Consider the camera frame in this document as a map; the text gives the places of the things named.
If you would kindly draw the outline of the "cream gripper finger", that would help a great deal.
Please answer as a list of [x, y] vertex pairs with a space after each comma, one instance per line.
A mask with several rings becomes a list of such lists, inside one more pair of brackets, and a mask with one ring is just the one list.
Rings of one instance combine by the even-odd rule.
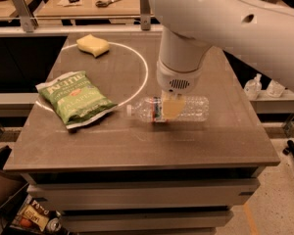
[[161, 100], [162, 115], [165, 119], [177, 118], [185, 106], [185, 97], [183, 95], [163, 91]]

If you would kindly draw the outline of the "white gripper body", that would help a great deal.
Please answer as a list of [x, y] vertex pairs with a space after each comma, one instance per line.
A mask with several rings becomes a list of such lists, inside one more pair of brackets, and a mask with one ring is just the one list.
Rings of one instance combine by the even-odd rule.
[[192, 91], [201, 73], [200, 69], [188, 72], [171, 70], [162, 61], [157, 62], [157, 81], [165, 92], [186, 94]]

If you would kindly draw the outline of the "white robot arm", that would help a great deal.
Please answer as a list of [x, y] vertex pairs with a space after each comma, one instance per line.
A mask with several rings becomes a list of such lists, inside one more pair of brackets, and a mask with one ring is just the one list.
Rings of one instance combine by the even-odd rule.
[[213, 46], [294, 92], [294, 9], [262, 0], [149, 4], [163, 26], [157, 80], [164, 92], [190, 92]]

